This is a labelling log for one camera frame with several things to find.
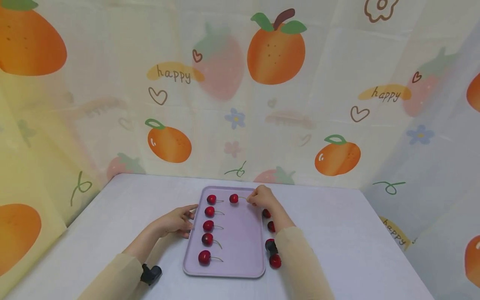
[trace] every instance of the blue flower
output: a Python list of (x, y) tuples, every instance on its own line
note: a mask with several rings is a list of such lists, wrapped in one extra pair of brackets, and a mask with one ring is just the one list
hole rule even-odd
[(232, 108), (229, 115), (225, 115), (225, 120), (232, 122), (232, 129), (235, 129), (237, 125), (240, 127), (245, 127), (245, 114), (242, 112), (237, 112), (236, 109)]
[(415, 144), (416, 142), (420, 142), (424, 145), (430, 144), (430, 139), (433, 138), (434, 133), (431, 130), (427, 130), (425, 125), (419, 125), (417, 130), (409, 130), (407, 131), (407, 135), (411, 137), (410, 145)]

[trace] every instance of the beige sleeve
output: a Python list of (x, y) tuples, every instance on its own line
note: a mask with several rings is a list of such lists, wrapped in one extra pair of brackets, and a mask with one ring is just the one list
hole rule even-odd
[(317, 256), (301, 229), (289, 227), (277, 233), (275, 244), (282, 268), (290, 278), (295, 300), (333, 300), (333, 293)]
[(83, 291), (78, 300), (124, 300), (140, 282), (140, 262), (128, 254), (117, 254)]

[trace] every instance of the cherry stem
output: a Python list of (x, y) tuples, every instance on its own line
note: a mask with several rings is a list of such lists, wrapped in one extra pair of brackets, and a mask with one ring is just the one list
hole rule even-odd
[(217, 243), (217, 244), (220, 246), (220, 249), (222, 249), (222, 250), (223, 250), (223, 248), (222, 248), (222, 245), (220, 245), (220, 243), (219, 243), (217, 240), (213, 240), (213, 241), (214, 241), (215, 243)]

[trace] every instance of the orange fruit print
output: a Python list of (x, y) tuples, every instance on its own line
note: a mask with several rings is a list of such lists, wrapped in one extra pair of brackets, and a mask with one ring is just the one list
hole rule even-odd
[(33, 10), (32, 0), (0, 0), (0, 69), (40, 76), (58, 71), (67, 60), (59, 33)]
[(27, 254), (41, 228), (40, 215), (32, 207), (25, 204), (0, 206), (0, 276)]
[(315, 157), (315, 168), (326, 176), (342, 175), (350, 172), (360, 160), (360, 148), (349, 143), (339, 134), (325, 138), (330, 144), (320, 150)]
[(192, 143), (183, 132), (155, 119), (146, 120), (145, 125), (152, 128), (148, 133), (148, 145), (156, 156), (170, 163), (182, 163), (190, 157)]
[(293, 8), (282, 12), (274, 23), (258, 12), (251, 20), (260, 30), (253, 36), (247, 53), (247, 65), (252, 79), (260, 84), (282, 84), (297, 75), (305, 60), (305, 42), (300, 33), (307, 30), (293, 17)]
[(465, 249), (465, 275), (480, 288), (480, 235), (474, 237)]
[(475, 76), (468, 86), (467, 101), (474, 110), (480, 112), (480, 73)]

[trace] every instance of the red cherry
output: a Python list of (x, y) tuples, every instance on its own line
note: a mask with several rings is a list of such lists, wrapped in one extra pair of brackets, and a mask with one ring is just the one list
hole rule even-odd
[(239, 196), (237, 194), (232, 194), (229, 200), (230, 200), (230, 203), (235, 204), (239, 201)]
[(212, 220), (205, 221), (205, 223), (204, 223), (204, 230), (205, 231), (210, 232), (210, 231), (213, 230), (213, 227), (219, 227), (219, 228), (223, 229), (223, 227), (215, 225)]
[(208, 204), (211, 204), (211, 205), (215, 204), (215, 202), (216, 202), (216, 196), (215, 196), (215, 195), (210, 195), (210, 196), (208, 196), (208, 197), (207, 197), (207, 202), (208, 202)]
[(274, 239), (268, 239), (268, 240), (265, 241), (265, 249), (267, 249), (267, 251), (268, 251), (268, 247), (267, 247), (267, 246), (268, 246), (268, 244), (271, 243), (271, 242), (275, 242), (275, 240), (274, 240)]
[(278, 269), (282, 265), (282, 260), (280, 259), (280, 255), (278, 254), (270, 256), (270, 259), (268, 261), (270, 262), (270, 266), (273, 269)]
[(216, 258), (218, 259), (219, 261), (223, 262), (220, 258), (218, 257), (212, 257), (210, 255), (210, 251), (209, 250), (203, 250), (202, 252), (200, 252), (200, 254), (198, 254), (198, 262), (201, 264), (201, 265), (209, 265), (210, 264), (210, 260), (212, 258)]
[(212, 246), (213, 242), (217, 243), (220, 246), (220, 249), (223, 249), (222, 245), (220, 245), (220, 243), (217, 240), (213, 239), (213, 235), (211, 233), (205, 233), (202, 236), (202, 243), (205, 246)]
[(273, 221), (268, 222), (267, 228), (268, 228), (268, 231), (275, 232), (275, 225), (273, 224)]
[(207, 208), (205, 209), (205, 215), (206, 215), (207, 217), (212, 218), (212, 217), (215, 215), (215, 213), (219, 213), (219, 214), (224, 215), (224, 213), (215, 210), (215, 209), (213, 208), (213, 206), (209, 206), (209, 207), (207, 207)]
[(272, 216), (272, 215), (270, 214), (270, 212), (268, 211), (268, 209), (264, 209), (264, 210), (262, 211), (262, 215), (265, 217), (265, 219), (270, 219), (270, 217)]

